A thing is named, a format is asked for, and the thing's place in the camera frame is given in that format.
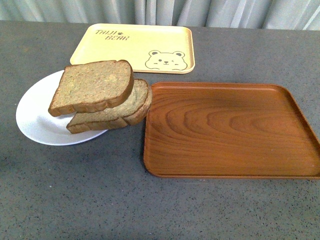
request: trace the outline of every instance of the curtain fold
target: curtain fold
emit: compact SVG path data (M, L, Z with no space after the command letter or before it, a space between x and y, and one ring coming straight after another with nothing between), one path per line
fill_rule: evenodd
M0 20L320 30L320 0L0 0Z

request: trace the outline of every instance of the bread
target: bread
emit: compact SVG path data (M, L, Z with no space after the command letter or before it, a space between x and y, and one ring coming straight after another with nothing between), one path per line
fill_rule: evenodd
M66 66L48 112L57 117L113 108L128 98L133 85L133 70L126 60Z
M147 115L151 102L150 86L145 80L136 79L131 94L123 104L94 113L76 113L66 128L72 134L77 134L135 125Z

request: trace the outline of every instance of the wooden tray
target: wooden tray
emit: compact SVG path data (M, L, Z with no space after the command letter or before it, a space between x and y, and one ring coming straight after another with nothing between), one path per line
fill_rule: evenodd
M159 82L144 164L158 177L320 178L320 144L291 94L272 84Z
M195 67L192 32L182 26L98 23L87 29L70 62L121 59L135 72L189 73Z

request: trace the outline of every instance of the wood grain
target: wood grain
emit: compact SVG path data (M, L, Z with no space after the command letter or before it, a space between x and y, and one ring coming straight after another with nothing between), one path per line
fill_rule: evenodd
M320 178L320 144L271 84L159 82L144 164L159 177Z

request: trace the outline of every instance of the gray countertop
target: gray countertop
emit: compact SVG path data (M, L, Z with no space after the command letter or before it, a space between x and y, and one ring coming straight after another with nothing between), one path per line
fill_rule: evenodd
M318 180L155 177L144 121L71 146L25 137L21 97L70 64L88 26L0 21L0 239L319 239ZM320 137L319 31L190 29L191 73L135 77L281 85Z

